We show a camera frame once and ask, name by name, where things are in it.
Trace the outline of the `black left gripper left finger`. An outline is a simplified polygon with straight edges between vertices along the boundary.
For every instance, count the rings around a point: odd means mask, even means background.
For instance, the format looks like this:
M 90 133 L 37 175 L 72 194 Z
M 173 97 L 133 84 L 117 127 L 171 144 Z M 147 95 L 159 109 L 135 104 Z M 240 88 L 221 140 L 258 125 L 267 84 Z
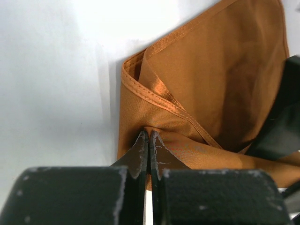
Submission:
M 3 225 L 141 225 L 148 134 L 105 167 L 31 167 L 14 183 Z

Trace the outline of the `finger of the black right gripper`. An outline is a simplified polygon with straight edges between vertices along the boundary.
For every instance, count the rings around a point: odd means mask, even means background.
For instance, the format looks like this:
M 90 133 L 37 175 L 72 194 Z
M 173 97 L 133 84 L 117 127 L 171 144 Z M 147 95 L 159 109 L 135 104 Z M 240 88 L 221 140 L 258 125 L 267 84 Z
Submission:
M 300 57 L 285 60 L 281 84 L 248 155 L 276 161 L 300 150 Z

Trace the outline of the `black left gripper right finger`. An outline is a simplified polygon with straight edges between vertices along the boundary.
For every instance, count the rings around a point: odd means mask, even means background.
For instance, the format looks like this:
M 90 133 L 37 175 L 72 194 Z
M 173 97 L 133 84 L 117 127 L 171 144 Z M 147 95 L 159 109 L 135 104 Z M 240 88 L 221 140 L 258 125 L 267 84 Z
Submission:
M 262 170 L 192 170 L 150 136 L 156 225 L 291 225 L 283 197 Z

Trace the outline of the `orange cloth napkin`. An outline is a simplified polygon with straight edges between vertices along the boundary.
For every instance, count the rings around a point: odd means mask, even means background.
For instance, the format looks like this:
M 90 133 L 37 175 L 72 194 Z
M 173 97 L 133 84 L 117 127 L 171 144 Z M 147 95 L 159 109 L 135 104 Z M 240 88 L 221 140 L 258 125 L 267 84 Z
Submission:
M 121 69 L 118 157 L 142 130 L 192 169 L 263 169 L 280 188 L 300 155 L 246 155 L 269 114 L 289 50 L 279 0 L 222 0 Z

